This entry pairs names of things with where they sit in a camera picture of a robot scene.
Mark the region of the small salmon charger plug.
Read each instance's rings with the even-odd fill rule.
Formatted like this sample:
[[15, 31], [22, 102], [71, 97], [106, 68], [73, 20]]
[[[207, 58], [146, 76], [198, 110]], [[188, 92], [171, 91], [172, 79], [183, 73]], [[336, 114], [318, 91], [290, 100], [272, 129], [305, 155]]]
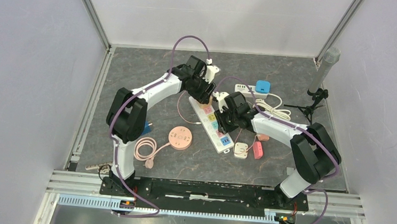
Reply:
[[257, 137], [258, 141], [267, 141], [270, 139], [270, 137], [265, 134], [257, 134], [256, 137]]

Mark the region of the white usb charger plug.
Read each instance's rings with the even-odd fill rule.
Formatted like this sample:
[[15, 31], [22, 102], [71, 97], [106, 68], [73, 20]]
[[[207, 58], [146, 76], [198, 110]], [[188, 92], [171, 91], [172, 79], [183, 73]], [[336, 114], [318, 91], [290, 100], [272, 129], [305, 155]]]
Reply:
[[235, 158], [245, 159], [248, 157], [249, 146], [247, 143], [237, 142], [234, 145], [233, 154]]

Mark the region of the pink plug adapter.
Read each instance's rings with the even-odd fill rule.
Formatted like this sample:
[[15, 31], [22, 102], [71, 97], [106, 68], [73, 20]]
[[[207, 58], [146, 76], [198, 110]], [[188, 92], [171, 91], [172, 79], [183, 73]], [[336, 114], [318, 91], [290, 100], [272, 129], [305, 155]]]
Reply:
[[263, 157], [263, 147], [261, 141], [256, 141], [252, 145], [254, 159], [261, 159]]

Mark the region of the pink round socket base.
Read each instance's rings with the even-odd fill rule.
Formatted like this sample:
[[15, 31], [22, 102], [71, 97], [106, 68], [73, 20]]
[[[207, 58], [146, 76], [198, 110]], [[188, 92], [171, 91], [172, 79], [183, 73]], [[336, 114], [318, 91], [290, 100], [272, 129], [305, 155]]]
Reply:
[[174, 127], [168, 134], [169, 144], [175, 150], [187, 149], [192, 143], [192, 133], [185, 126]]

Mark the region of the blue cube socket adapter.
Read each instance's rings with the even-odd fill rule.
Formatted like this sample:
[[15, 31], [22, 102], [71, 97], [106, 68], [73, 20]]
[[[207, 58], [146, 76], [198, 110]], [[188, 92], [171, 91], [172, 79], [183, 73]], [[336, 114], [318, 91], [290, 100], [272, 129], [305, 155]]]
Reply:
[[142, 134], [141, 134], [141, 135], [145, 135], [145, 134], [148, 134], [148, 133], [150, 133], [150, 132], [152, 131], [152, 129], [151, 129], [151, 125], [152, 125], [152, 123], [150, 123], [150, 122], [146, 121], [146, 122], [145, 122], [145, 127], [144, 127], [144, 130], [143, 130], [143, 132], [142, 132]]

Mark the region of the beige cube adapter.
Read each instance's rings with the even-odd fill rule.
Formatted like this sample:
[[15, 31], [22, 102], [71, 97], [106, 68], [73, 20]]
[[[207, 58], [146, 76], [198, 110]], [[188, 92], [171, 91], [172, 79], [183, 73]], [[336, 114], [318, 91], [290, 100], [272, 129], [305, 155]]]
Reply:
[[207, 103], [207, 104], [202, 104], [202, 103], [199, 104], [199, 107], [202, 108], [202, 109], [207, 108], [209, 106], [211, 106], [209, 103]]

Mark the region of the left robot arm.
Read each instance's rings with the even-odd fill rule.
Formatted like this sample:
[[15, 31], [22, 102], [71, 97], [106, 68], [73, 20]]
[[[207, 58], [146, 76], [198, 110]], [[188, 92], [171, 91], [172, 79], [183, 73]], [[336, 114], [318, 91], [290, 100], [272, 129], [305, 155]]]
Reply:
[[113, 188], [120, 195], [126, 196], [133, 191], [134, 148], [144, 131], [149, 109], [180, 92], [187, 92], [198, 103], [209, 103], [219, 71], [210, 60], [191, 56], [185, 64], [170, 68], [147, 85], [132, 90], [120, 88], [116, 92], [106, 122], [114, 144], [112, 172], [117, 178]]

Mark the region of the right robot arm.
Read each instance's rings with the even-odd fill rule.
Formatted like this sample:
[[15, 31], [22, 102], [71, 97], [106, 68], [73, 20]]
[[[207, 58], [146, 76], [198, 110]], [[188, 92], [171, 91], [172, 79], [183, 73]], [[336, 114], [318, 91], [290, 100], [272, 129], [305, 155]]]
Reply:
[[322, 124], [304, 125], [278, 118], [257, 105], [250, 107], [240, 92], [214, 92], [213, 98], [219, 107], [215, 116], [221, 133], [248, 130], [267, 135], [291, 149], [296, 167], [275, 187], [274, 203], [279, 208], [287, 209], [299, 193], [339, 172], [342, 158]]

